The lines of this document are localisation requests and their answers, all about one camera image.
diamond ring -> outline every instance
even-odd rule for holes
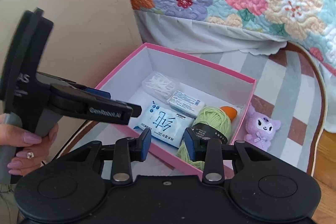
[[[28,158],[28,159],[32,159],[32,158],[34,158],[34,157],[35,157],[35,155],[34,155],[33,152],[28,152],[28,153],[27,153],[27,158]]]

gray handle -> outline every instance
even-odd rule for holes
[[[14,113],[7,114],[4,123],[22,128],[22,121],[20,117]],[[11,183],[11,175],[8,173],[9,169],[7,164],[11,162],[15,153],[16,147],[0,145],[0,183],[2,184]]]
[[[61,118],[62,115],[56,114],[49,109],[44,109],[37,124],[35,134],[41,137],[47,136],[49,131]],[[14,113],[7,114],[4,123],[22,128],[20,117]],[[11,183],[11,175],[8,173],[9,169],[7,164],[15,157],[15,154],[16,147],[0,145],[0,183],[2,184]]]

human hand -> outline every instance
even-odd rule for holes
[[[6,114],[0,115],[0,145],[24,147],[7,165],[10,169],[9,173],[11,175],[27,175],[40,168],[41,162],[48,156],[49,149],[57,136],[58,124],[50,130],[46,137],[41,138],[24,129],[4,124],[5,116]],[[30,152],[34,155],[31,159],[28,157],[31,155]]]

blue and white package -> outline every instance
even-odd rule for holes
[[[179,148],[184,130],[190,127],[193,121],[194,119],[188,116],[160,107],[153,102],[143,113],[138,127],[142,130],[150,128],[153,137]]]

purple plush toy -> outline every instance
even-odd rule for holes
[[[244,140],[252,145],[267,151],[271,146],[275,132],[280,128],[279,120],[272,120],[265,114],[256,112],[252,105],[249,105],[246,113],[246,131]]]

